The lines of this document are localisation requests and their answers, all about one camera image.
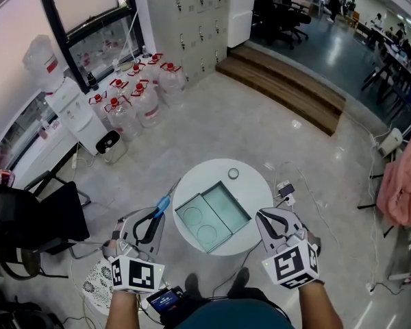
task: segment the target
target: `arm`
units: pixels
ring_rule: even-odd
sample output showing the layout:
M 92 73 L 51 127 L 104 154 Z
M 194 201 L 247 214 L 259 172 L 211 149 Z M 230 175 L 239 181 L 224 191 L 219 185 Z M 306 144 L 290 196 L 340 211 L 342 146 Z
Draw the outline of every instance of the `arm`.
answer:
M 113 292 L 105 329 L 140 329 L 136 295 L 124 291 Z
M 303 329 L 343 329 L 324 286 L 311 282 L 299 288 Z

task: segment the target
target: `person sitting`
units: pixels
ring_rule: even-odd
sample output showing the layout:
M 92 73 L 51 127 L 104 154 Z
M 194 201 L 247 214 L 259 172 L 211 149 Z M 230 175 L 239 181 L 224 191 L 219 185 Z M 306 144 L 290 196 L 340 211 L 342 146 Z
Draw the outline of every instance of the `person sitting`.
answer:
M 335 17 L 341 9 L 340 0 L 330 0 L 327 8 L 331 11 L 331 15 L 327 18 L 327 21 L 329 21 L 330 23 L 335 23 Z

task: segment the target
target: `blue-gray shirt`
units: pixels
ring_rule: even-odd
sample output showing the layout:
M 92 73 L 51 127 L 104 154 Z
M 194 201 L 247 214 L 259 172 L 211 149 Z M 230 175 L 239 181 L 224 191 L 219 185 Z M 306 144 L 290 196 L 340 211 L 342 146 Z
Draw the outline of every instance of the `blue-gray shirt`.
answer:
M 196 310 L 177 329 L 275 328 L 294 329 L 265 302 L 251 299 L 215 301 Z

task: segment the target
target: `person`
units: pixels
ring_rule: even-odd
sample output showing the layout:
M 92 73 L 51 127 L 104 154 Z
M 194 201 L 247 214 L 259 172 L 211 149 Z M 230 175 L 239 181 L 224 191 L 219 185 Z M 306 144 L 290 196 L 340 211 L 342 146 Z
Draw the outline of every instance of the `person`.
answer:
M 386 30 L 385 35 L 389 38 L 392 38 L 393 37 L 393 27 L 390 27 L 389 30 Z
M 328 17 L 327 20 L 330 23 L 335 23 L 335 17 L 340 12 L 340 9 L 341 9 L 340 0 L 330 0 L 327 8 L 329 8 L 329 10 L 331 11 L 330 17 Z
M 347 14 L 349 15 L 349 17 L 353 16 L 353 13 L 355 12 L 356 9 L 356 3 L 355 0 L 351 0 L 346 4 L 346 8 L 347 8 Z
M 161 317 L 165 328 L 276 328 L 293 329 L 287 316 L 276 310 L 261 290 L 246 287 L 248 268 L 242 268 L 226 300 L 210 301 L 201 296 L 198 278 L 186 279 L 187 308 L 180 306 Z M 343 329 L 343 323 L 319 280 L 299 288 L 303 329 Z M 110 314 L 105 329 L 139 329 L 136 295 L 113 292 Z
M 340 0 L 340 4 L 341 4 L 342 15 L 343 16 L 347 15 L 347 8 L 346 8 L 347 0 Z
M 379 41 L 381 36 L 377 32 L 377 30 L 382 30 L 382 15 L 377 14 L 375 19 L 370 20 L 371 23 L 371 32 L 369 35 L 369 39 L 367 40 L 367 46 L 372 47 L 376 41 Z
M 370 21 L 373 29 L 382 30 L 382 15 L 377 14 L 375 19 Z
M 406 37 L 405 25 L 403 22 L 397 24 L 399 26 L 399 30 L 394 35 L 395 43 L 400 45 Z

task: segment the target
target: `plastic water bottle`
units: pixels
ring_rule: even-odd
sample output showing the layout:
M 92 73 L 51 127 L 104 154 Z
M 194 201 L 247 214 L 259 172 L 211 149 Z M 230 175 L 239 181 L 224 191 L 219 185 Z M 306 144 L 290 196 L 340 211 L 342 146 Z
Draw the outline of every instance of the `plastic water bottle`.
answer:
M 124 82 L 122 79 L 114 79 L 108 86 L 106 98 L 108 101 L 120 96 L 128 98 L 133 91 L 134 88 L 132 88 L 132 85 L 128 81 Z
M 105 111 L 113 128 L 124 141 L 132 141 L 142 133 L 137 112 L 125 96 L 111 99 L 110 104 L 105 106 Z
M 140 80 L 131 95 L 132 105 L 137 109 L 138 120 L 143 127 L 149 128 L 160 122 L 158 96 L 149 80 Z
M 159 85 L 162 88 L 162 96 L 167 106 L 181 103 L 184 98 L 186 78 L 181 66 L 174 66 L 173 63 L 164 63 L 161 66 Z
M 93 109 L 93 111 L 95 111 L 96 115 L 99 117 L 105 128 L 107 130 L 113 130 L 112 124 L 108 119 L 108 114 L 105 111 L 105 105 L 107 104 L 106 99 L 106 94 L 104 96 L 96 94 L 95 97 L 91 97 L 88 100 L 88 103 L 91 105 L 91 108 Z
M 150 78 L 148 69 L 149 68 L 146 64 L 138 63 L 132 67 L 132 71 L 127 73 L 127 80 L 132 84 L 133 89 L 136 88 L 136 85 L 140 82 L 140 80 L 148 80 Z
M 162 72 L 161 66 L 164 64 L 163 62 L 163 54 L 156 53 L 152 56 L 151 61 L 148 62 L 149 67 L 149 80 L 152 81 L 152 84 L 157 86 L 160 80 L 160 74 Z

